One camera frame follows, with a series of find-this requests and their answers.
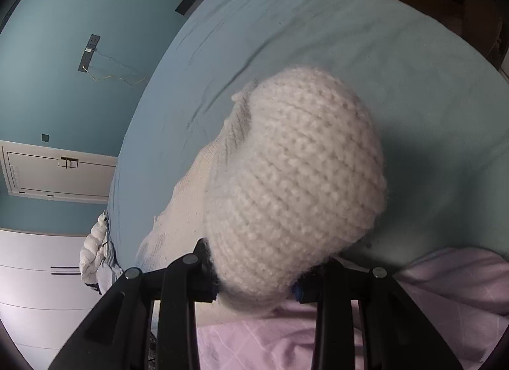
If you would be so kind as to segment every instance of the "white knit hat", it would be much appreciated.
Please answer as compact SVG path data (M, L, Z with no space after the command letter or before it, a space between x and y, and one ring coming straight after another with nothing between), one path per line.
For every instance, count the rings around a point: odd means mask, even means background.
M268 307L373 227L385 205L382 149L357 96L319 70L283 71L234 100L204 233L223 300Z

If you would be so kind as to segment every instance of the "blue wall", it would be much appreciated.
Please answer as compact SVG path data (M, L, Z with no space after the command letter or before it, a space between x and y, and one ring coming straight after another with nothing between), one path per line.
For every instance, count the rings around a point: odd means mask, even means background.
M21 0L0 33L0 139L118 155L146 83L96 82L78 72L85 45L99 35L102 54L141 73L130 75L95 54L94 76L150 77L185 21L174 12L180 1ZM41 142L42 133L49 143ZM102 209L10 197L0 187L3 228L86 233Z

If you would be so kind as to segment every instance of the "white door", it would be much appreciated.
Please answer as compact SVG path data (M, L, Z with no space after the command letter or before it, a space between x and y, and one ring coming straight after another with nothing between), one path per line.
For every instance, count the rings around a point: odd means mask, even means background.
M10 195L106 203L116 157L0 142Z

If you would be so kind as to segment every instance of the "white jacket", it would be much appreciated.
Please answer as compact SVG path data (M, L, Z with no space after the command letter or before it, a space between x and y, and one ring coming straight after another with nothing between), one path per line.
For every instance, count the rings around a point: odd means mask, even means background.
M107 227L108 218L106 212L103 212L86 237L83 248L81 248L80 272L81 280L85 284L97 284L97 270L108 254L108 246L105 245Z

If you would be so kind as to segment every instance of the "white drawer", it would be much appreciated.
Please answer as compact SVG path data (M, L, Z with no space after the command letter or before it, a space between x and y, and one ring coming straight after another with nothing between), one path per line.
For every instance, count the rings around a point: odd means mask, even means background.
M16 344L61 349L90 310L35 310L0 305L0 319Z
M0 230L0 265L42 271L50 271L51 267L77 267L83 242L85 237Z
M0 267L0 289L0 303L27 308L90 309L100 299L79 275L50 271Z
M54 349L42 349L21 344L16 345L16 347L34 370L47 370L59 352Z

